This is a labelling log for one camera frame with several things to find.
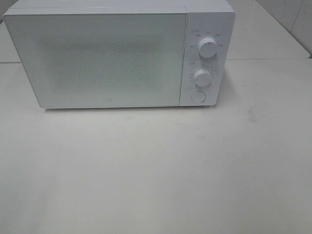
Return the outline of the upper white control knob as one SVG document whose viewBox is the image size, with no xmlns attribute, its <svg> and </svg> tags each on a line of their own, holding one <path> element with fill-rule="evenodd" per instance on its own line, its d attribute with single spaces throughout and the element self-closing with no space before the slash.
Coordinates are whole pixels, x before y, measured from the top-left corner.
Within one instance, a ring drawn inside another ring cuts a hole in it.
<svg viewBox="0 0 312 234">
<path fill-rule="evenodd" d="M 216 54 L 218 43 L 214 37 L 205 36 L 198 41 L 197 47 L 200 56 L 207 59 Z"/>
</svg>

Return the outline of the round white door-release button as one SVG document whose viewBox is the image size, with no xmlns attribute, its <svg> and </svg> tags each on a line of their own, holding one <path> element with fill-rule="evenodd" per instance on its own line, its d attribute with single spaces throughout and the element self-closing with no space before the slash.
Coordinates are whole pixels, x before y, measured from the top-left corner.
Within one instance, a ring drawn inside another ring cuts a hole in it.
<svg viewBox="0 0 312 234">
<path fill-rule="evenodd" d="M 191 95 L 191 100 L 195 103 L 203 103 L 206 99 L 206 94 L 202 91 L 194 92 Z"/>
</svg>

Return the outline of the white microwave door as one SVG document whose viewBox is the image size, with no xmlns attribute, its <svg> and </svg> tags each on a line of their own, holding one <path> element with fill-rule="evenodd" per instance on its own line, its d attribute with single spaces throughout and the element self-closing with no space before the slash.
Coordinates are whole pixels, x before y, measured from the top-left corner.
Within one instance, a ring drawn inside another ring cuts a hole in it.
<svg viewBox="0 0 312 234">
<path fill-rule="evenodd" d="M 6 16 L 42 108 L 179 105 L 185 14 Z"/>
</svg>

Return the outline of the white timer knob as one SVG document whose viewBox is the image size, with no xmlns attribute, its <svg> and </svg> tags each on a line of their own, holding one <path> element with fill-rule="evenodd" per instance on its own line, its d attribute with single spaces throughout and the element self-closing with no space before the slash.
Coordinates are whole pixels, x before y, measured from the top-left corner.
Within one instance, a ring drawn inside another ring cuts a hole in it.
<svg viewBox="0 0 312 234">
<path fill-rule="evenodd" d="M 194 73 L 193 80 L 196 86 L 205 87 L 211 83 L 212 74 L 207 69 L 199 69 Z"/>
</svg>

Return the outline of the white microwave oven body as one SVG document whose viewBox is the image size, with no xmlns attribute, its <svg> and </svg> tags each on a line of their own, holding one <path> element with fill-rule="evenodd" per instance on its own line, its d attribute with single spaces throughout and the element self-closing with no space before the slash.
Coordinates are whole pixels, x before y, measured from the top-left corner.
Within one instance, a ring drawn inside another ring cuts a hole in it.
<svg viewBox="0 0 312 234">
<path fill-rule="evenodd" d="M 142 14 L 186 15 L 180 97 L 176 106 L 215 105 L 235 21 L 235 12 L 225 0 L 19 0 L 4 13 L 3 20 L 6 16 Z M 203 58 L 198 52 L 198 41 L 205 36 L 214 37 L 218 43 L 211 58 Z M 193 78 L 199 69 L 211 72 L 208 86 L 196 86 Z M 191 100 L 197 91 L 206 94 L 203 103 Z"/>
</svg>

